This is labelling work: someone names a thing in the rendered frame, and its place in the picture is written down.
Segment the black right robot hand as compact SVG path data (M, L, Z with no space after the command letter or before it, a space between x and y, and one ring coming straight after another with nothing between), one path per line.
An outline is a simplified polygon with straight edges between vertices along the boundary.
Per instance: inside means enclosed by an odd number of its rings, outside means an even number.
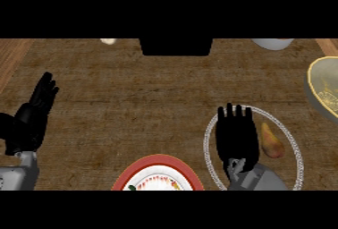
M259 161L257 127L250 107L243 109L232 103L219 107L216 138L223 170L231 181L237 181Z

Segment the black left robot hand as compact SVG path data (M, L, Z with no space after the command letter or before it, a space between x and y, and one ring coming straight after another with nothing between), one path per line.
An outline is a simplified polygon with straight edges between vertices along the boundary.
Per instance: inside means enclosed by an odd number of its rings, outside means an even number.
M46 72L36 85L32 99L15 115L0 113L0 140L6 141L6 155L36 151L43 145L48 117L60 87L54 74Z

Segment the orange yellow squash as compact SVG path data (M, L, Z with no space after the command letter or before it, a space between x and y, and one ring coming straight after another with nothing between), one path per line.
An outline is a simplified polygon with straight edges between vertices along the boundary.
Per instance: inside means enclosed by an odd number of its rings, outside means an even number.
M262 124L262 149L271 158L284 157L285 147L275 136L268 123Z

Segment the brown placemat with white rim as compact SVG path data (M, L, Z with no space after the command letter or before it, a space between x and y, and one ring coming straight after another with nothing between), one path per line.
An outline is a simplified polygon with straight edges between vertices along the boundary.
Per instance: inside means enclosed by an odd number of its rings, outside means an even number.
M294 180L294 191L302 191L303 189L303 185L305 185L305 160L303 160L303 155L302 155L302 150L300 147L297 145L296 139L293 134L290 133L287 127L284 126L282 122L278 120L278 118L265 110L262 110L260 108L254 107L254 106L249 106L249 105L241 105L243 109L246 110L249 107L251 108L253 112L263 115L266 118L269 118L275 124L278 125L278 127L282 130L282 133L290 141L293 150L294 150L294 159L296 159L296 166L297 166L297 174L296 174L296 180ZM204 155L206 155L206 162L207 162L207 170L210 173L210 176L213 178L215 183L219 186L219 189L222 191L226 191L228 188L219 178L219 174L216 172L215 166L213 166L213 162L212 162L212 158L210 158L210 152L209 152L209 143L210 143L210 136L212 136L212 131L215 129L216 123L219 121L219 115L216 114L215 117L212 118L209 125L207 125L207 129L206 129L206 136L204 136Z

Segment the grey bowl with yellow rim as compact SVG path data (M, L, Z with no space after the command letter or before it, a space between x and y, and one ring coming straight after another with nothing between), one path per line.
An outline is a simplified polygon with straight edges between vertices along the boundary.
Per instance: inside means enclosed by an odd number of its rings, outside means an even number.
M325 56L311 64L305 91L311 105L338 124L338 56Z

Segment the red rimmed white plate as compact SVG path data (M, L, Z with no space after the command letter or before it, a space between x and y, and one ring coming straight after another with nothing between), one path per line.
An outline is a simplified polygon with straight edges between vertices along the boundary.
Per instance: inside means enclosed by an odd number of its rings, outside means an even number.
M175 156L156 154L136 160L123 171L113 191L201 191L194 169Z

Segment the white round container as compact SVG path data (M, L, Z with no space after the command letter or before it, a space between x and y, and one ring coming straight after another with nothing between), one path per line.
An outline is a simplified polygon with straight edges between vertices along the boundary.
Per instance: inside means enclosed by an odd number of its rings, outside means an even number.
M284 50L293 43L294 39L281 39L281 38L254 38L254 43L266 48L268 50Z

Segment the black rectangular appliance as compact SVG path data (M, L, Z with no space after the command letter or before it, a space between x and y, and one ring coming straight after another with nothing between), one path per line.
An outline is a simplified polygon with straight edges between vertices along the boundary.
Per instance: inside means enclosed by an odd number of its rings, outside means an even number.
M142 38L144 55L206 56L210 53L212 38Z

